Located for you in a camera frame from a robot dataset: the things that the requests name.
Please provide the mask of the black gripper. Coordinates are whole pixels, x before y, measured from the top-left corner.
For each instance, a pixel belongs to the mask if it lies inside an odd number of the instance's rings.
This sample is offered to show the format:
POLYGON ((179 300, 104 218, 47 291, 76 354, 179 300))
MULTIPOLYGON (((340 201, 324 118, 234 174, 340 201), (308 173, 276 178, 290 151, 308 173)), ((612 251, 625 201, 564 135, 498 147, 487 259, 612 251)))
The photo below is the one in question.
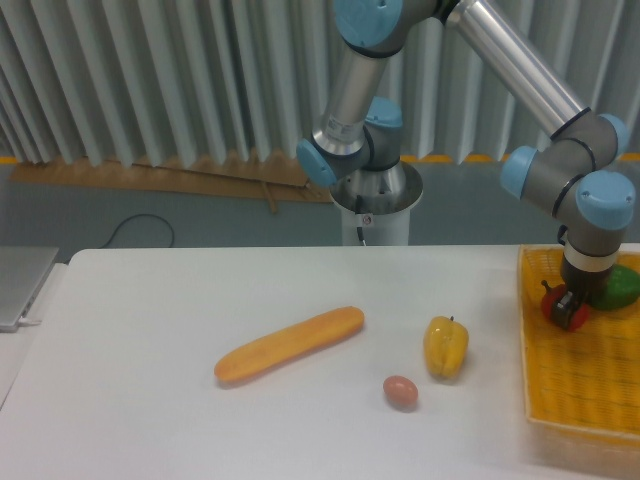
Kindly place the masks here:
POLYGON ((612 266, 595 272, 582 270, 563 257, 560 273, 568 291, 551 301, 551 320, 563 330, 580 329, 586 323, 585 302, 603 294, 612 271, 612 266))

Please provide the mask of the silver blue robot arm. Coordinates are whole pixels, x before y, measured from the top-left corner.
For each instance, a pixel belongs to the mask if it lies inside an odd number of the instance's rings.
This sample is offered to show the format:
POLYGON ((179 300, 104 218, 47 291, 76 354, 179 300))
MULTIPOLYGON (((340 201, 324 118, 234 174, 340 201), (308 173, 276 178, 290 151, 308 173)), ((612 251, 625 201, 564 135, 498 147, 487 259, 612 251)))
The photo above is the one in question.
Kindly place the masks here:
POLYGON ((346 51, 324 113, 296 148, 309 179, 334 189, 353 174, 398 175, 402 114, 376 90, 412 27, 439 20, 466 40, 550 138, 542 151, 515 149, 500 183, 560 222, 564 284, 547 289, 542 310, 558 327, 577 329, 611 284, 633 217, 635 187, 611 170, 628 144, 624 123, 581 102, 490 1, 338 1, 333 11, 346 51))

